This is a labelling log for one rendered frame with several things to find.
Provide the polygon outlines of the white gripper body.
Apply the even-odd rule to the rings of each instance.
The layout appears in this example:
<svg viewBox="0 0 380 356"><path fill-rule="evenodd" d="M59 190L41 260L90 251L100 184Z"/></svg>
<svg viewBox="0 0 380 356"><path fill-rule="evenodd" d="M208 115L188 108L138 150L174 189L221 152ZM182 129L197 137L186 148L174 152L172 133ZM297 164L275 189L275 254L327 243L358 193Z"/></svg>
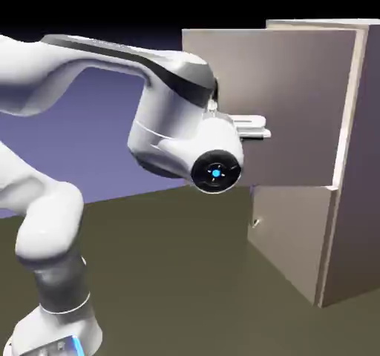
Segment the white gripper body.
<svg viewBox="0 0 380 356"><path fill-rule="evenodd" d="M259 115L231 115L241 139L266 139L271 131L266 128L266 118Z"/></svg>

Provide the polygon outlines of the large beige cabinet door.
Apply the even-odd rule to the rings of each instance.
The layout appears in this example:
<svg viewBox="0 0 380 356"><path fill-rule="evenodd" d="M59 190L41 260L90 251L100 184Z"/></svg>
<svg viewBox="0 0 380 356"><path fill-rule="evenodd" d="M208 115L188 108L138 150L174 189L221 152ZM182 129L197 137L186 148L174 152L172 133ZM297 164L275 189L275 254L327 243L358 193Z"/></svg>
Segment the large beige cabinet door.
<svg viewBox="0 0 380 356"><path fill-rule="evenodd" d="M202 29L182 36L183 49L210 64L222 112L266 119L271 137L243 144L243 185L337 182L355 31Z"/></svg>

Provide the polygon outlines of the small beige cabinet door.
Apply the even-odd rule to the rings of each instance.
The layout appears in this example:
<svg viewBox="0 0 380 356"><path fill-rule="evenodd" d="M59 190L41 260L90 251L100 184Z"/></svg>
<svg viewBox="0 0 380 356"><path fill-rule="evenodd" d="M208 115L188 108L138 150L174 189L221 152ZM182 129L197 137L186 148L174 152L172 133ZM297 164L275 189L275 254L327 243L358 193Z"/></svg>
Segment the small beige cabinet door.
<svg viewBox="0 0 380 356"><path fill-rule="evenodd" d="M335 186L253 188L248 241L313 305L320 298ZM253 219L261 223L252 228Z"/></svg>

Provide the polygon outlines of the beige cabinet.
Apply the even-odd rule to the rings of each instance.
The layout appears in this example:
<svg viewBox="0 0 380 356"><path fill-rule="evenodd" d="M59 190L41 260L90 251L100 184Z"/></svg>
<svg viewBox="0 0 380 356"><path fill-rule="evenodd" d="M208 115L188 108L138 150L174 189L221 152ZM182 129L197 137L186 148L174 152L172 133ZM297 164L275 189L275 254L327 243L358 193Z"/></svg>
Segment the beige cabinet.
<svg viewBox="0 0 380 356"><path fill-rule="evenodd" d="M380 19L269 20L270 29L356 32L338 189L317 307L380 288Z"/></svg>

